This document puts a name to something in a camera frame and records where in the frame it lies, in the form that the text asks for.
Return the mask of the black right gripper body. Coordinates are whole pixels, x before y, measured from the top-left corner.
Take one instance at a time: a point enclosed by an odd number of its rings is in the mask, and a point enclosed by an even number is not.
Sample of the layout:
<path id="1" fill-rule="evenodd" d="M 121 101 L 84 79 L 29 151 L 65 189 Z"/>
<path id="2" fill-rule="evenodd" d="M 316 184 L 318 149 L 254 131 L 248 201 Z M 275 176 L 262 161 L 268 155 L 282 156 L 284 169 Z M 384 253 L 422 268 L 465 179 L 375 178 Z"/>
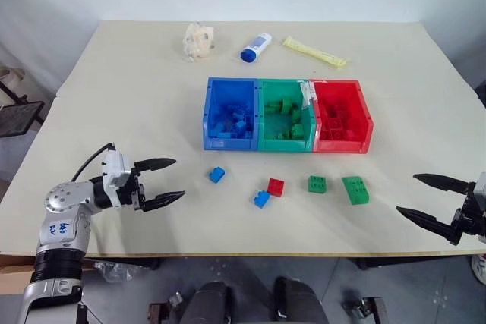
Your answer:
<path id="1" fill-rule="evenodd" d="M 485 242 L 485 190 L 479 183 L 469 183 L 462 208 L 457 209 L 451 222 L 453 235 L 449 242 L 457 245 L 463 234 L 476 236 Z"/>

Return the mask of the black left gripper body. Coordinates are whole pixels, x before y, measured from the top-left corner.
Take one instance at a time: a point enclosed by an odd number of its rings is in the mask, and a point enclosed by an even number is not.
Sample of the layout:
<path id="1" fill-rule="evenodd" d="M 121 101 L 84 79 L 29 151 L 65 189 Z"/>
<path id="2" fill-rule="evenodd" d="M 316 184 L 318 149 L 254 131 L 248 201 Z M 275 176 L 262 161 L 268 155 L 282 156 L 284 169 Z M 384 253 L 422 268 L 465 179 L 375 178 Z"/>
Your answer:
<path id="1" fill-rule="evenodd" d="M 132 206 L 134 210 L 144 210 L 146 202 L 144 186 L 139 182 L 139 177 L 140 172 L 132 168 L 125 185 L 120 187 L 120 203 Z"/>

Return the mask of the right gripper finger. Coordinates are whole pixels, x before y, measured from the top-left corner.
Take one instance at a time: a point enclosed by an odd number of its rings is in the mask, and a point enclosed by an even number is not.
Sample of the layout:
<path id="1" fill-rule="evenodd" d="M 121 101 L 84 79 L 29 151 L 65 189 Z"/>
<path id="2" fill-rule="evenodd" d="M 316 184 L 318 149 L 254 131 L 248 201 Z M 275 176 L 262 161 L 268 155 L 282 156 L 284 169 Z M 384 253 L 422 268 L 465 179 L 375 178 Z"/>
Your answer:
<path id="1" fill-rule="evenodd" d="M 428 215 L 416 209 L 409 209 L 401 206 L 397 206 L 396 210 L 417 226 L 440 235 L 448 241 L 451 241 L 455 237 L 455 231 L 450 225 L 437 221 L 437 219 L 432 215 Z"/>
<path id="2" fill-rule="evenodd" d="M 413 178 L 420 182 L 443 191 L 453 191 L 455 193 L 468 193 L 469 183 L 444 175 L 436 174 L 414 174 Z"/>

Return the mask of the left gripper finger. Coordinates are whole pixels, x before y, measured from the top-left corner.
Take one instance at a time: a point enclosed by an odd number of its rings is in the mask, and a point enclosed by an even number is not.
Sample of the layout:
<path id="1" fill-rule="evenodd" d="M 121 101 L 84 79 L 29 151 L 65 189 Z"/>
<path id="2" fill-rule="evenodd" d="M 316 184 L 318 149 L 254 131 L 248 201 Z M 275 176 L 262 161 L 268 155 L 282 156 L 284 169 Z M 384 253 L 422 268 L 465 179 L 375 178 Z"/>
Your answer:
<path id="1" fill-rule="evenodd" d="M 171 203 L 174 203 L 176 200 L 180 199 L 185 195 L 186 191 L 173 191 L 173 192 L 168 192 L 168 193 L 163 193 L 160 195 L 157 195 L 155 198 L 151 200 L 145 200 L 142 203 L 142 211 L 143 212 L 149 212 L 155 209 L 160 209 L 165 206 L 170 205 Z"/>
<path id="2" fill-rule="evenodd" d="M 166 168 L 172 164 L 175 164 L 175 159 L 170 158 L 153 158 L 153 159 L 146 159 L 143 161 L 138 161 L 134 163 L 134 169 L 141 173 L 142 171 L 156 171 L 163 168 Z"/>

